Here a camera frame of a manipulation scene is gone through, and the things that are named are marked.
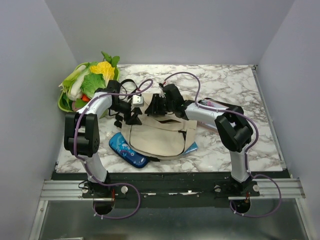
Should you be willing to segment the beige canvas student bag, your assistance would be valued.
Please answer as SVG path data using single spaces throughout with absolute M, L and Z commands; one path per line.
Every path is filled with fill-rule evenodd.
M 147 115 L 154 93 L 141 93 L 144 106 L 140 107 L 142 114 L 138 116 L 142 125 L 115 125 L 129 146 L 137 153 L 149 159 L 172 160 L 179 158 L 196 140 L 196 120 L 184 120 L 173 113 L 166 115 Z M 192 100 L 188 95 L 182 95 L 185 100 Z

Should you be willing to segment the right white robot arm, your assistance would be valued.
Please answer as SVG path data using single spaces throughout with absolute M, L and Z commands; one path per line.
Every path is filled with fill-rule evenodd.
M 180 119 L 216 127 L 222 144 L 230 153 L 232 169 L 228 188 L 236 196 L 247 192 L 251 177 L 248 173 L 245 150 L 251 143 L 254 131 L 243 117 L 242 107 L 222 102 L 218 102 L 219 107 L 209 107 L 195 100 L 185 100 L 174 84 L 161 83 L 159 86 L 162 95 L 153 94 L 145 114 L 164 116 L 173 113 Z

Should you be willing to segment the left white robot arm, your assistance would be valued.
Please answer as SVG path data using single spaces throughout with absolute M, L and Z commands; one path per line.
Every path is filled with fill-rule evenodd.
M 109 173 L 102 165 L 98 149 L 100 134 L 98 120 L 107 110 L 123 114 L 128 125 L 141 125 L 139 109 L 132 108 L 132 103 L 120 100 L 120 96 L 133 97 L 142 93 L 136 90 L 129 94 L 120 93 L 121 83 L 110 80 L 105 88 L 98 88 L 88 104 L 76 112 L 67 113 L 64 125 L 64 148 L 81 161 L 87 180 L 94 183 L 93 191 L 101 198 L 110 194 Z

